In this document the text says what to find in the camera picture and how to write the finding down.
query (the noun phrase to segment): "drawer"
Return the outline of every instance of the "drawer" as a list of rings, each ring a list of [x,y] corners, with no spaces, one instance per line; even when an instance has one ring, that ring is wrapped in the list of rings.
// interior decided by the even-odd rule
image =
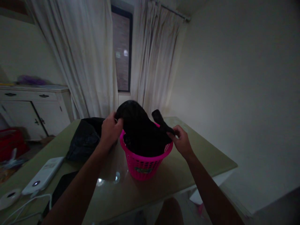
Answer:
[[[1,100],[57,100],[54,92],[0,90]]]

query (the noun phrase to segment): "white curtain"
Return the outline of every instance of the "white curtain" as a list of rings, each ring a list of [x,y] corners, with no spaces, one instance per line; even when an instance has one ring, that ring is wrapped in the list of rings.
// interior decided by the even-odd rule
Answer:
[[[27,0],[71,92],[75,118],[118,106],[110,0]]]
[[[164,111],[174,76],[174,51],[183,19],[153,1],[134,11],[131,97],[148,116]]]

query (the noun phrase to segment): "laundry basket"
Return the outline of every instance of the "laundry basket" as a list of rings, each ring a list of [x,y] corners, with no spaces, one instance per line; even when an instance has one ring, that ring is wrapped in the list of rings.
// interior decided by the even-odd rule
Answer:
[[[171,152],[173,148],[173,142],[165,146],[165,152],[162,155],[156,157],[143,157],[134,154],[126,147],[123,140],[124,134],[125,131],[123,130],[120,135],[120,144],[126,154],[129,172],[133,178],[137,180],[143,181],[150,179],[156,173],[162,160]]]

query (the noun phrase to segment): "table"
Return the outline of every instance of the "table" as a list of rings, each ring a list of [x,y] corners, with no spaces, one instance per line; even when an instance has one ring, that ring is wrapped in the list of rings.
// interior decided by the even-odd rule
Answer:
[[[188,133],[191,146],[197,158],[212,177],[228,172],[238,166],[177,117],[166,117],[165,121],[171,127],[179,124]],[[0,195],[2,196],[14,188],[23,189],[48,159],[65,156],[79,122],[80,120],[73,121],[32,160],[4,183],[0,187]],[[79,170],[81,166],[81,163],[65,161],[49,186],[39,194],[53,193],[64,174]],[[194,187],[195,182],[188,165],[175,146],[169,156],[162,161],[156,175],[150,180],[141,182],[132,178],[128,172],[125,153],[118,141],[116,148],[109,154],[103,165],[83,224],[103,221],[110,223],[119,216],[140,210],[145,206],[157,203],[176,193],[184,192]],[[0,221],[3,221],[27,202],[28,199],[29,195],[23,196],[14,205],[1,211]],[[43,212],[47,202],[47,198],[35,200],[26,207],[22,216],[38,211]],[[37,217],[33,217],[24,221],[23,224],[36,224],[36,222]]]

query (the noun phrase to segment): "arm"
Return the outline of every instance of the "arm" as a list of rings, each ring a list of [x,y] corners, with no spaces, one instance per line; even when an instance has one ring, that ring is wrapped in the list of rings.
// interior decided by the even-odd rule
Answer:
[[[45,217],[42,225],[82,223],[95,190],[100,165],[123,129],[123,120],[119,119],[115,124],[114,114],[111,113],[104,120],[98,146]]]
[[[168,133],[168,135],[187,161],[212,223],[244,224],[229,200],[197,159],[188,139],[188,134],[179,125],[173,129],[178,138],[171,133]]]

